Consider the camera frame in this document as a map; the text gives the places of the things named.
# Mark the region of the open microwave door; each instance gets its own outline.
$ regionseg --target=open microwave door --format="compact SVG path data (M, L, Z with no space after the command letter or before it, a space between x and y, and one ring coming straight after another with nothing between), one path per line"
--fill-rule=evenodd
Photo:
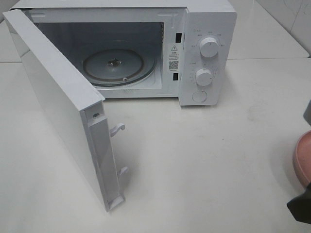
M110 142L124 125L108 129L104 97L32 23L27 11L3 14L40 105L109 211L124 201Z

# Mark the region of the tiled wall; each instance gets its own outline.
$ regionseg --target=tiled wall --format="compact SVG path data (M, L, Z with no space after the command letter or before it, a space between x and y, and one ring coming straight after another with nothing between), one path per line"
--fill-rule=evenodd
M311 53L311 0L257 0Z
M0 22L3 21L2 12L8 11L18 0L0 0Z

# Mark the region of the white microwave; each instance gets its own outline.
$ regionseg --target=white microwave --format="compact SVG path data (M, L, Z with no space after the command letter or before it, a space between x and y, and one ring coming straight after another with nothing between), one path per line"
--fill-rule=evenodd
M20 0L5 12L36 96L106 210L124 201L105 98L212 105L237 14L227 0Z

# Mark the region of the power level knob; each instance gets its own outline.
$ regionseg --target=power level knob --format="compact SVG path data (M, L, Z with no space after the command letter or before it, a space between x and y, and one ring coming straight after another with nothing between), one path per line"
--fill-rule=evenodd
M200 52L204 57L213 57L218 53L219 42L214 37L207 37L200 43Z
M213 81L213 75L209 69L200 69L195 73L195 80L199 86L207 86Z

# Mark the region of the warning label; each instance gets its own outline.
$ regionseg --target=warning label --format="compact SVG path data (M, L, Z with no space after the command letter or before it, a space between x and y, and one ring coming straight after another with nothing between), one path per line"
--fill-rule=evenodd
M168 70L179 71L180 45L176 43L168 44Z

